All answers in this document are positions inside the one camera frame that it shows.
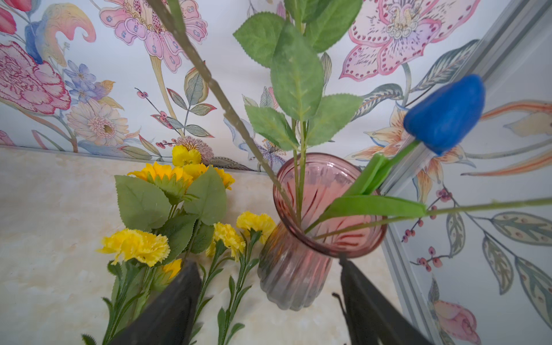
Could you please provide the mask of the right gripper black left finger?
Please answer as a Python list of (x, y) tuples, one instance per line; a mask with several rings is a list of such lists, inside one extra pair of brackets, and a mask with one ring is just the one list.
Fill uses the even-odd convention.
[(201, 292), (198, 265), (188, 263), (111, 344), (188, 344)]

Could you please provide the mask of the yellow carnation flower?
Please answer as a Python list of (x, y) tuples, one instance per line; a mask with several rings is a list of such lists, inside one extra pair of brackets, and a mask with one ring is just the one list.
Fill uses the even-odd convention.
[(267, 214), (254, 214), (250, 211), (245, 211), (237, 217), (234, 228), (245, 240), (245, 249), (238, 260), (233, 259), (239, 264), (238, 276), (236, 278), (229, 278), (230, 299), (228, 306), (221, 308), (218, 312), (219, 344), (229, 344), (232, 337), (244, 328), (243, 323), (234, 322), (234, 317), (244, 296), (251, 289), (250, 286), (246, 285), (246, 279), (260, 262), (253, 254), (254, 247), (257, 244), (266, 243), (275, 230), (276, 223)]

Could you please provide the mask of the large sunflower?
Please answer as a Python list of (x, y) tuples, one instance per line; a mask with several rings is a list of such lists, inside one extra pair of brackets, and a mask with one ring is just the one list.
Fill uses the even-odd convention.
[(203, 164), (173, 167), (148, 164), (142, 170), (116, 175), (115, 189), (124, 229), (168, 238), (167, 265), (187, 252), (205, 252), (214, 225), (226, 215), (227, 192), (234, 178)]

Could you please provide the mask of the yellow carnation pink vase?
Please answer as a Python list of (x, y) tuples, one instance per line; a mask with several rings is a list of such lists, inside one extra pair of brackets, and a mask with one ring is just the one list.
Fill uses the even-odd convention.
[(108, 323), (101, 344), (110, 344), (145, 308), (158, 264), (170, 254), (168, 238), (146, 231), (123, 229), (104, 237), (101, 254), (112, 257), (106, 266), (114, 276), (112, 294), (102, 300)]
[(206, 270), (204, 266), (200, 265), (201, 272), (203, 273), (203, 280), (193, 320), (190, 344), (195, 344), (193, 339), (202, 328), (198, 319), (200, 318), (205, 306), (211, 300), (211, 298), (206, 297), (206, 293), (211, 282), (219, 273), (222, 272), (223, 263), (231, 259), (238, 260), (239, 256), (244, 252), (244, 249), (245, 240), (240, 234), (238, 234), (238, 231), (234, 227), (230, 224), (222, 223), (214, 225), (213, 239), (208, 249), (205, 251), (206, 256), (211, 257), (211, 266), (208, 270)]

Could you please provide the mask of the tall yellow blossom sprig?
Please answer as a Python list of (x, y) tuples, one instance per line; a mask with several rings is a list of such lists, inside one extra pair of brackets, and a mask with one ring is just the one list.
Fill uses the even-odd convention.
[(178, 145), (172, 149), (172, 164), (175, 167), (202, 163), (201, 153), (196, 149), (188, 149)]

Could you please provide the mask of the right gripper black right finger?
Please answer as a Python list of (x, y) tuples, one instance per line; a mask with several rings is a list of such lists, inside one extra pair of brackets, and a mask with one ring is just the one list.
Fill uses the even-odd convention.
[(429, 344), (385, 296), (346, 257), (338, 301), (352, 344)]

